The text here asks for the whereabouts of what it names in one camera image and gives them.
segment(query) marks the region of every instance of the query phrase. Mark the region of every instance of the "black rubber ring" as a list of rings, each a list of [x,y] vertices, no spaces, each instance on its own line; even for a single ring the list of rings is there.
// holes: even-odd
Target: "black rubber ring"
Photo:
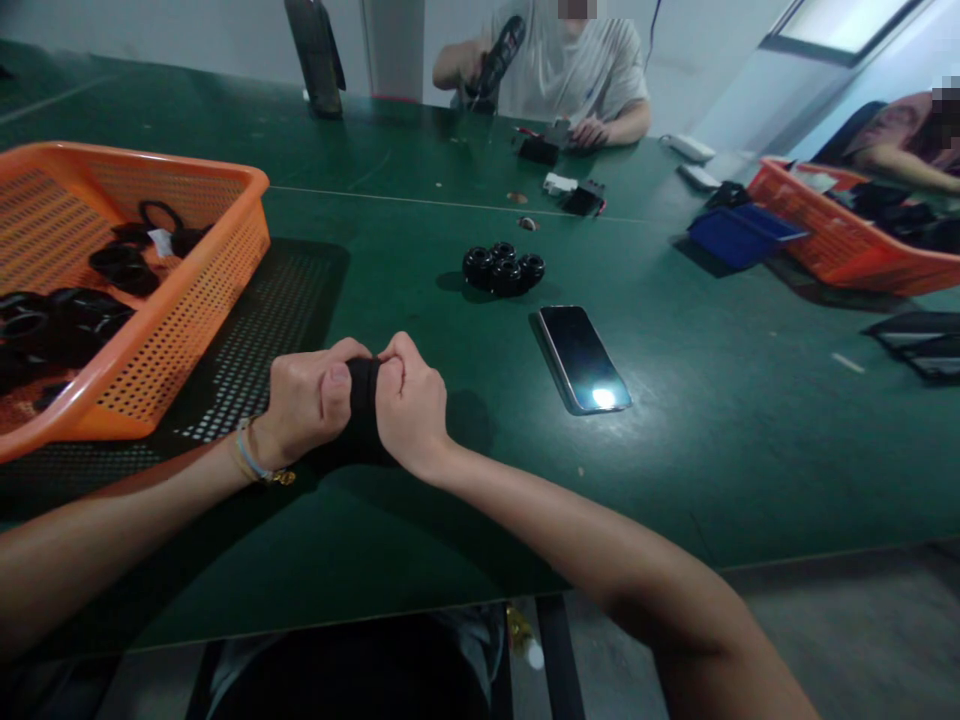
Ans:
[[[165,202],[162,202],[160,200],[141,200],[140,201],[140,204],[137,206],[137,210],[140,212],[140,218],[143,220],[143,223],[145,225],[149,225],[154,230],[156,230],[158,227],[156,223],[154,223],[153,220],[150,219],[150,216],[147,214],[147,208],[150,208],[150,207],[155,207],[160,210],[163,210],[170,217],[170,219],[173,220],[173,224],[176,225],[176,229],[183,230],[183,227],[184,227],[183,220],[180,219],[180,216],[177,215],[177,212],[172,207],[167,205]]]

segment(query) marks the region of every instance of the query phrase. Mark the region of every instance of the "white t-shirt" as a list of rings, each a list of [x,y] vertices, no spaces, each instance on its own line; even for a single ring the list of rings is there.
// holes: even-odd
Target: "white t-shirt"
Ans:
[[[511,0],[483,29],[491,46],[514,15],[527,37],[500,83],[501,115],[576,125],[596,114],[615,120],[627,105],[649,98],[640,36],[630,20],[589,20],[579,37],[558,18],[556,0]]]

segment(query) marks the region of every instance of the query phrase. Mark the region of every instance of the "orange plastic basket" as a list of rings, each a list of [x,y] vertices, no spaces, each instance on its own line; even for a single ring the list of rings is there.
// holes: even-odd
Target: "orange plastic basket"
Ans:
[[[0,462],[49,442],[134,439],[156,428],[270,245],[268,186],[256,168],[93,145],[0,155],[0,294],[89,287],[137,310],[83,370],[0,398]],[[139,222],[141,200],[168,203],[187,227],[215,223],[183,260],[147,251],[162,280],[147,299],[116,290],[87,264],[111,227]],[[65,380],[37,413],[42,388]]]
[[[917,250],[871,226],[845,207],[808,188],[784,170],[786,163],[763,158],[750,185],[754,201],[810,236],[790,243],[789,252],[820,280],[838,287],[914,296],[960,285],[960,257]],[[846,170],[819,165],[801,169],[839,180],[838,192],[867,182]]]

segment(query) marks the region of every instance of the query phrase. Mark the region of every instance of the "hand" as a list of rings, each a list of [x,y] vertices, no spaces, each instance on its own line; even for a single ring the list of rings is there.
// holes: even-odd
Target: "hand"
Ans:
[[[610,126],[591,115],[573,129],[570,142],[582,148],[603,147],[610,142]]]
[[[483,63],[487,60],[490,45],[486,40],[473,40],[464,44],[464,51],[460,58],[460,81],[466,87],[474,87],[480,82],[483,73]]]
[[[283,355],[270,367],[270,407],[250,427],[250,451],[266,470],[292,465],[335,440],[350,420],[346,361],[369,358],[353,338],[329,350]]]
[[[456,443],[447,435],[447,387],[420,357],[405,332],[380,353],[377,429],[383,446],[411,474],[428,483],[443,476]]]

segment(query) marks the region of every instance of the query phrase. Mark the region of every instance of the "white device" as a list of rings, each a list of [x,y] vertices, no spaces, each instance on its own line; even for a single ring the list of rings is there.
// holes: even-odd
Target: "white device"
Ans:
[[[547,173],[547,179],[543,181],[543,189],[553,196],[573,192],[578,187],[580,183],[573,178],[561,177],[556,173]]]
[[[684,157],[693,160],[693,162],[710,162],[717,156],[713,148],[707,147],[699,140],[694,140],[688,135],[664,135],[660,138],[660,141],[664,145],[669,145]]]
[[[677,172],[697,190],[719,190],[720,182],[699,165],[681,165]]]

